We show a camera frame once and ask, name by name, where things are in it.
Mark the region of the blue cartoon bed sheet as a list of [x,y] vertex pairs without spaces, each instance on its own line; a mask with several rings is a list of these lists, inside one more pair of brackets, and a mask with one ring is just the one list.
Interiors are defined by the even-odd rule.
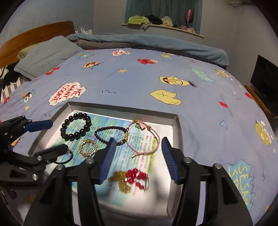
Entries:
[[49,119],[69,102],[176,114],[183,153],[220,163],[257,223],[277,194],[277,140],[267,117],[216,65],[145,49],[83,50],[24,83],[1,120]]

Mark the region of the printed green blue paper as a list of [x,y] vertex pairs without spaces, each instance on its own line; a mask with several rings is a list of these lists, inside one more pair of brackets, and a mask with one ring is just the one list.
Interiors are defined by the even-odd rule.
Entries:
[[102,205],[164,215],[171,179],[162,154],[163,138],[173,140],[172,125],[75,111],[54,132],[47,146],[66,145],[66,153],[57,159],[66,167],[104,156],[92,166]]

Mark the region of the black tv monitor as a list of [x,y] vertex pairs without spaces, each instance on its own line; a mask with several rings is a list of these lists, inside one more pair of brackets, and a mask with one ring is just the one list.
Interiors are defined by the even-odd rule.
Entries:
[[276,65],[258,55],[250,82],[268,101],[277,104]]

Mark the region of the wooden headboard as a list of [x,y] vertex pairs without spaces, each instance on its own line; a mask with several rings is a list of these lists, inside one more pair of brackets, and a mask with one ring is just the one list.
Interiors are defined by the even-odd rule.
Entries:
[[74,25],[72,21],[64,21],[58,23],[51,23],[48,25],[40,26],[32,30],[28,30],[7,42],[1,44],[0,55],[1,64],[3,68],[6,65],[14,64],[18,62],[17,54],[28,46],[48,41],[56,36],[68,36],[75,33]]

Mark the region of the grey blue pillow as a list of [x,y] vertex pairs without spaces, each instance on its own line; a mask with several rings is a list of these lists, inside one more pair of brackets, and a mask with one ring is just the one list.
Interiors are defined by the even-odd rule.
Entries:
[[34,80],[82,50],[66,37],[56,36],[32,49],[16,64],[14,71]]

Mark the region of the green cloth on sill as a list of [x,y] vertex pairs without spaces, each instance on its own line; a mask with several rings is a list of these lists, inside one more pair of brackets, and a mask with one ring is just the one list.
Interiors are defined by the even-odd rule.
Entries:
[[142,17],[139,15],[131,16],[127,22],[127,24],[130,24],[130,25],[142,25],[145,23],[150,23],[149,19],[147,17]]

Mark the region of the black cloth on sill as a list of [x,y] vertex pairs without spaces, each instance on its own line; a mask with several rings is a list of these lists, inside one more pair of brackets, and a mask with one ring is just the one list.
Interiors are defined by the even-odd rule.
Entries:
[[163,25],[163,21],[159,17],[156,17],[154,15],[148,15],[146,17],[148,18],[149,22],[154,25]]

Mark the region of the grey shallow tray box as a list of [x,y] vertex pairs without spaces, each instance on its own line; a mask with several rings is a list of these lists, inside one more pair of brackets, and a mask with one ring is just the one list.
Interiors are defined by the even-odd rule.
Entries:
[[[115,156],[107,180],[97,186],[99,203],[111,211],[138,217],[172,217],[177,209],[181,187],[176,185],[168,172],[161,146],[155,134],[167,138],[171,146],[182,148],[181,125],[176,114],[142,110],[135,108],[69,102],[63,105],[52,117],[53,126],[43,131],[35,139],[30,155],[59,145],[63,142],[60,128],[65,119],[74,113],[86,113],[92,126],[86,138],[95,139],[95,130],[105,126],[130,126],[129,142],[116,148]],[[140,130],[131,122],[135,119],[151,126],[153,131]],[[132,192],[119,191],[117,182],[108,178],[115,171],[137,168],[149,176],[149,189],[139,190],[132,186]]]

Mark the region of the beige cloth on sill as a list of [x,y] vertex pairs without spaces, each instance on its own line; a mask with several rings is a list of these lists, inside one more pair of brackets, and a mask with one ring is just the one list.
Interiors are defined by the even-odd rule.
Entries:
[[161,18],[163,26],[173,27],[173,22],[169,16],[164,16]]

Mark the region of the teal folded blanket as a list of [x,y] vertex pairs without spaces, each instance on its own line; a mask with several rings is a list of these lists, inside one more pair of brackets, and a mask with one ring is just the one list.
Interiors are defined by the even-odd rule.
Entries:
[[94,42],[125,42],[141,46],[159,48],[165,50],[180,51],[184,54],[195,56],[207,60],[213,64],[226,68],[229,66],[227,53],[218,48],[205,46],[202,44],[185,41],[173,37],[154,35],[154,34],[97,34],[86,35],[83,33],[74,33],[67,36],[70,41],[80,39]]

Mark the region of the pink wine glass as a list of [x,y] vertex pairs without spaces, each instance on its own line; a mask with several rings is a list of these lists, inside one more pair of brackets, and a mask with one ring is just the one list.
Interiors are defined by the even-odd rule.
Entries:
[[189,27],[189,24],[193,21],[193,18],[194,18],[194,12],[191,9],[188,9],[185,12],[186,27]]

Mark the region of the teal window curtain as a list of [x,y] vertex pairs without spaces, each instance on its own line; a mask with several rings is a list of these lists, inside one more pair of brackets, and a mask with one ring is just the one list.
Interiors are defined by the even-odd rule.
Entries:
[[[195,33],[199,34],[202,9],[202,1],[127,1],[124,22],[127,23],[128,19],[135,15],[143,17],[153,15],[159,18],[169,16],[174,25],[194,28]],[[193,20],[189,23],[185,20],[188,10],[193,12]]]

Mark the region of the striped black white cloth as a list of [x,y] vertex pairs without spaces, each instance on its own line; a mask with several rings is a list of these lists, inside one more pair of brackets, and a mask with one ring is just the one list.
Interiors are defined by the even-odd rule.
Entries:
[[27,81],[25,76],[14,71],[15,66],[16,63],[1,68],[1,103],[4,103],[19,86]]

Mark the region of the wooden window sill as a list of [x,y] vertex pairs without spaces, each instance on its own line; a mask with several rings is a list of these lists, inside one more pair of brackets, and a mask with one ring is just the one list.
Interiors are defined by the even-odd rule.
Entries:
[[[140,30],[146,30],[141,25],[122,23],[121,26],[138,27]],[[151,24],[151,25],[148,26],[148,28],[150,28],[150,27],[152,27],[152,28],[160,28],[160,29],[164,29],[164,30],[178,31],[180,33],[186,33],[186,34],[194,35],[194,36],[200,37],[202,39],[205,38],[203,35],[200,35],[198,33],[194,33],[194,32],[191,32],[191,31],[183,30],[183,29],[180,29],[180,28],[174,28],[174,27],[169,27],[169,26],[164,26],[164,25],[154,25],[154,24]]]

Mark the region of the wooden tv stand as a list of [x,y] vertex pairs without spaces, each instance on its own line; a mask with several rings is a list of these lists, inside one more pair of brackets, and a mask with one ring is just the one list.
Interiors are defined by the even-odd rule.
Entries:
[[255,90],[248,85],[244,86],[246,90],[250,93],[256,104],[262,109],[267,117],[272,116],[272,112],[267,108],[267,106],[263,103],[260,97],[256,94]]

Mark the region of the red bead gold chain jewelry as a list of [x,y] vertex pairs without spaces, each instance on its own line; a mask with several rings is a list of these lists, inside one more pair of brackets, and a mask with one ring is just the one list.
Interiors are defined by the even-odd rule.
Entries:
[[117,182],[119,191],[128,194],[132,192],[132,186],[139,190],[146,191],[149,189],[149,176],[147,173],[134,168],[127,171],[115,171],[108,178],[109,182]]

